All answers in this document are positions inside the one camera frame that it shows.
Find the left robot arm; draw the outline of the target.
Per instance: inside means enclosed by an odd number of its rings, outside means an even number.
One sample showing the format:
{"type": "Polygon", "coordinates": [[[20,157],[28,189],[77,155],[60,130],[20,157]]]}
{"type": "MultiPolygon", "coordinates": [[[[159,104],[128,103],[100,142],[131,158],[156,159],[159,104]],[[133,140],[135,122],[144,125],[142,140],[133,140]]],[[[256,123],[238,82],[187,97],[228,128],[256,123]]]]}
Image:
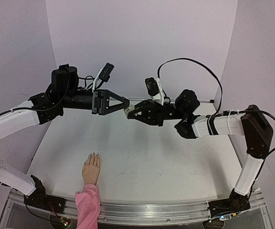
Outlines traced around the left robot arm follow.
{"type": "MultiPolygon", "coordinates": [[[[0,113],[0,140],[63,115],[65,108],[90,110],[108,115],[129,107],[129,100],[109,90],[101,90],[97,80],[107,82],[114,66],[107,63],[93,79],[92,88],[79,86],[77,68],[64,64],[52,71],[51,84],[44,93],[30,97],[20,105],[0,113]]],[[[48,195],[39,178],[26,175],[0,159],[0,185],[9,186],[24,195],[24,204],[61,214],[66,200],[48,195]]]]}

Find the mannequin hand with nails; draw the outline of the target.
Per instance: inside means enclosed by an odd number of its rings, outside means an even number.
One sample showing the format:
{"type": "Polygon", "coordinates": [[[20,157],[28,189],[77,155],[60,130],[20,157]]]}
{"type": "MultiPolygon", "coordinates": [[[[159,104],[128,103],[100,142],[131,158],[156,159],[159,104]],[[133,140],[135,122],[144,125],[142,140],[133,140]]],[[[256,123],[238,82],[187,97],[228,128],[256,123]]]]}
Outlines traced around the mannequin hand with nails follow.
{"type": "Polygon", "coordinates": [[[96,185],[100,174],[100,157],[95,153],[88,156],[82,168],[82,178],[85,185],[96,185]]]}

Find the clear nail polish bottle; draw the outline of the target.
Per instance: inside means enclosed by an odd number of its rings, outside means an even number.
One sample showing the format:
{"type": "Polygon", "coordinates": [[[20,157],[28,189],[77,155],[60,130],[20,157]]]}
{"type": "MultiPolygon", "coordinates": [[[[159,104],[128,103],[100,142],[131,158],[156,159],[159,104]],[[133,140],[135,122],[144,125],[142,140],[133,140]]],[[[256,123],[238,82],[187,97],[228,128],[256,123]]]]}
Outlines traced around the clear nail polish bottle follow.
{"type": "Polygon", "coordinates": [[[135,106],[134,105],[131,105],[131,106],[124,109],[124,113],[125,113],[126,116],[128,116],[129,113],[133,112],[133,111],[135,111],[135,106]]]}

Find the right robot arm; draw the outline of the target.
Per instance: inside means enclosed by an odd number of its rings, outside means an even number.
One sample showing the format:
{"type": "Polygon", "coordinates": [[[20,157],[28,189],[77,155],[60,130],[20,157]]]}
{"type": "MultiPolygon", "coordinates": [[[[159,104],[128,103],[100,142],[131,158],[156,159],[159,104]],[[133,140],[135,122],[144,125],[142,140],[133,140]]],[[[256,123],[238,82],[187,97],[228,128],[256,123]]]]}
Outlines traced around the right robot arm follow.
{"type": "Polygon", "coordinates": [[[242,135],[247,145],[247,157],[239,178],[226,199],[208,204],[210,218],[222,220],[228,215],[250,209],[250,194],[265,159],[269,156],[273,128],[256,105],[243,111],[224,111],[220,114],[194,115],[200,106],[192,90],[184,90],[172,104],[161,105],[153,99],[144,100],[125,109],[128,119],[151,126],[162,126],[165,120],[178,119],[174,126],[185,139],[206,136],[242,135]]]}

